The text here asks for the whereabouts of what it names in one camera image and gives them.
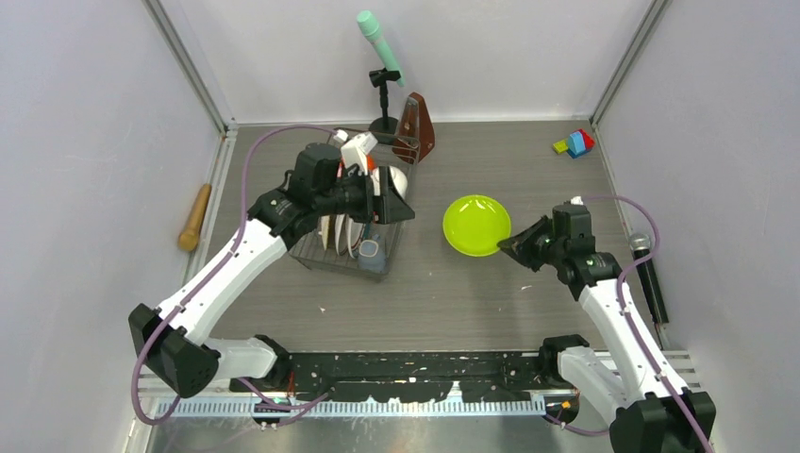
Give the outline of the small grey patterned mug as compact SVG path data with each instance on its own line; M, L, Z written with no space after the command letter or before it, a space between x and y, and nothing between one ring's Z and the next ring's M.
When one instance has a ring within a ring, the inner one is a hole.
M385 244L380 235L373 235L361 242L358 250L358 268L382 274L387 264Z

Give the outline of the white printed round plate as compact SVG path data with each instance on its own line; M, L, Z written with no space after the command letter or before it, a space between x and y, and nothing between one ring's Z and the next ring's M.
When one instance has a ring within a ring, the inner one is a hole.
M334 245L338 256L343 256L349 249L348 235L346 231L347 217L344 214L338 214L334 221Z

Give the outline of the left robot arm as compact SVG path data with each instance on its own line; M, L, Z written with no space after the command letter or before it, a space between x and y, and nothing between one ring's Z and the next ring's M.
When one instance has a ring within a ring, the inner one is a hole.
M247 286L321 218L343 214L382 225L414 218L390 167L362 172L356 164L341 168L341 163L342 153L333 145L308 145L282 185L246 210L227 248L157 307L140 304L130 313L139 362L179 397L193 397L217 379L254 378L268 391L288 382L289 356L276 341L265 335L220 340L210 333Z

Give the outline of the white bowl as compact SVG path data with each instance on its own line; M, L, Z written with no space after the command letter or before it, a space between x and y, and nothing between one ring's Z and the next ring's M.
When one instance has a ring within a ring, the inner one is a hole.
M390 172L392 176L392 184L397 190L399 195L405 199L408 191L408 178L406 174L398 167L391 166Z

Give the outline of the green rimmed white plate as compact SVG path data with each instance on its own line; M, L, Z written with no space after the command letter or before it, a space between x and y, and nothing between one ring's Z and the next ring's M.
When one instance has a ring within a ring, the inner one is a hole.
M361 242L364 239L365 231L369 225L354 221L348 218L345 226L345 239L348 255L355 259Z

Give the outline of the black wire dish rack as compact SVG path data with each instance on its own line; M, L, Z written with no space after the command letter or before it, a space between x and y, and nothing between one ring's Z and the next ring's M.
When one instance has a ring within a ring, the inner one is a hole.
M338 177L367 171L378 183L379 168L386 166L395 189L404 201L410 200L421 152L419 139L377 132L369 139L365 132L344 129L328 142L344 149ZM323 217L289 255L310 270L381 280L390 271L403 226L402 222L363 224L343 214Z

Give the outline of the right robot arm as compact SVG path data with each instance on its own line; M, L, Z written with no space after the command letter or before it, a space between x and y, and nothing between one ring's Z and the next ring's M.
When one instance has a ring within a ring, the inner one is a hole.
M551 387L571 384L603 417L615 452L710 452L716 407L692 391L645 326L613 255L600 252L591 214L575 198L553 207L498 247L524 267L553 267L598 328L616 368L578 335L547 338L539 375Z

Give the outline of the lime green plate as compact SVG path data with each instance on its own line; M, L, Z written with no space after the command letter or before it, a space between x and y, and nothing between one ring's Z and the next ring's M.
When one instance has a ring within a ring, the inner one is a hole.
M483 194L470 194L453 201L442 217L442 232L449 245L473 258L491 256L497 245L510 236L512 222L505 207Z

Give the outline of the woven bamboo plate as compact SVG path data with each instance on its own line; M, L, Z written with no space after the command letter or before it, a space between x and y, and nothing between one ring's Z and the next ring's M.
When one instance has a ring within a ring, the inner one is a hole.
M331 232L331 220L332 217L330 215L326 215L320 218L319 222L319 236L323 250L327 250L329 247L330 242L330 232Z

